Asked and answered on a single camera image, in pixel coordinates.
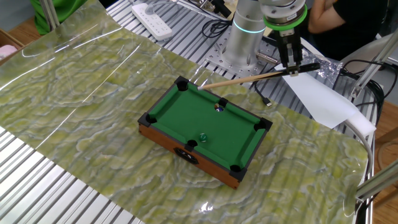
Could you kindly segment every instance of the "white cable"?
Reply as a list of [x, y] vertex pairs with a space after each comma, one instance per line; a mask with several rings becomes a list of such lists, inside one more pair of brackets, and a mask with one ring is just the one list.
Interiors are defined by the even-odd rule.
[[347, 127], [349, 127], [351, 130], [353, 130], [355, 135], [357, 135], [360, 138], [363, 146], [365, 147], [366, 151], [368, 152], [368, 172], [366, 173], [366, 175], [368, 176], [373, 167], [372, 149], [371, 149], [370, 145], [368, 144], [367, 140], [365, 139], [365, 137], [359, 132], [359, 130], [353, 124], [351, 124], [348, 120], [346, 120], [345, 125], [347, 125]]

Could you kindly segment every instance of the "black shirt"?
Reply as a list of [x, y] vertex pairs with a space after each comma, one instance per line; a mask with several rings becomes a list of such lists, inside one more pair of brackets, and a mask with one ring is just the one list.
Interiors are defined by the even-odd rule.
[[387, 12], [387, 0], [338, 0], [333, 7], [346, 23], [313, 38], [322, 54], [341, 60], [374, 40]]

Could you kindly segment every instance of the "black cable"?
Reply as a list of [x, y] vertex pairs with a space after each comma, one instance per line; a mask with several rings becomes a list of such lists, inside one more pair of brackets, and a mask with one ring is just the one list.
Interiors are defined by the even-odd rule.
[[[276, 66], [277, 66], [277, 65], [275, 65], [275, 66], [273, 66], [272, 68], [268, 69], [268, 71], [266, 71], [265, 73], [269, 73], [269, 72], [272, 71]], [[257, 93], [258, 95], [260, 95], [260, 97], [261, 97], [261, 99], [262, 99], [262, 102], [263, 102], [265, 105], [268, 106], [268, 104], [269, 104], [271, 101], [268, 99], [268, 97], [265, 97], [265, 96], [261, 93], [261, 91], [258, 89], [258, 87], [257, 87], [258, 82], [259, 82], [259, 81], [255, 81], [255, 82], [253, 83], [253, 85], [254, 85], [254, 90], [256, 91], [256, 93]]]
[[363, 202], [361, 205], [359, 205], [359, 208], [357, 210], [358, 212], [357, 212], [355, 224], [365, 223], [364, 217], [366, 217], [366, 216], [364, 213], [366, 213], [366, 210], [371, 206], [373, 200], [379, 195], [379, 193], [376, 193], [375, 195], [373, 195], [373, 197], [371, 199], [369, 199], [369, 202], [366, 204], [366, 206], [364, 208], [362, 208], [361, 206], [364, 205], [365, 202]]
[[364, 106], [364, 105], [376, 104], [377, 105], [377, 120], [376, 120], [376, 124], [377, 124], [379, 122], [379, 119], [380, 119], [380, 115], [381, 115], [382, 107], [383, 107], [383, 104], [384, 104], [384, 100], [386, 99], [387, 96], [390, 95], [391, 91], [394, 89], [394, 87], [395, 87], [395, 85], [397, 83], [398, 71], [396, 70], [395, 67], [393, 67], [392, 65], [386, 64], [386, 63], [369, 62], [369, 61], [366, 61], [366, 60], [350, 60], [347, 63], [345, 63], [343, 68], [340, 70], [340, 72], [338, 74], [338, 77], [337, 77], [337, 80], [335, 82], [335, 85], [333, 86], [333, 89], [335, 89], [335, 86], [336, 86], [340, 76], [349, 77], [349, 78], [352, 78], [354, 80], [358, 80], [361, 77], [361, 75], [364, 72], [364, 70], [360, 71], [360, 72], [357, 72], [357, 73], [350, 73], [349, 71], [347, 71], [346, 66], [348, 64], [352, 63], [352, 62], [369, 63], [369, 64], [375, 64], [375, 65], [381, 65], [381, 66], [389, 67], [395, 73], [394, 82], [393, 82], [390, 90], [387, 92], [387, 94], [384, 94], [383, 89], [381, 88], [381, 86], [377, 82], [375, 82], [374, 80], [370, 80], [366, 84], [366, 86], [373, 92], [375, 100], [373, 102], [361, 103], [361, 104], [356, 105], [356, 106]]
[[[203, 25], [201, 28], [201, 33], [207, 38], [218, 37], [223, 34], [229, 26], [232, 25], [232, 21], [227, 21], [223, 19], [212, 19]], [[210, 34], [205, 34], [205, 30], [210, 26]]]

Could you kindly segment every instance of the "white power outlet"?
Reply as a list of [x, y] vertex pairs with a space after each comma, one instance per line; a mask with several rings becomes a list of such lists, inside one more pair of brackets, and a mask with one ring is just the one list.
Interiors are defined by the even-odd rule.
[[145, 13], [147, 7], [148, 5], [146, 3], [137, 4], [132, 6], [132, 13], [158, 41], [173, 36], [170, 27], [156, 13], [152, 15]]

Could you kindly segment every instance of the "billiard ball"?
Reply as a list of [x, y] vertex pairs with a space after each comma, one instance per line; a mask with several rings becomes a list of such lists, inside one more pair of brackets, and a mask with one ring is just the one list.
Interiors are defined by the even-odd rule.
[[200, 137], [199, 137], [199, 140], [201, 142], [206, 142], [207, 141], [207, 135], [205, 133], [201, 133]]

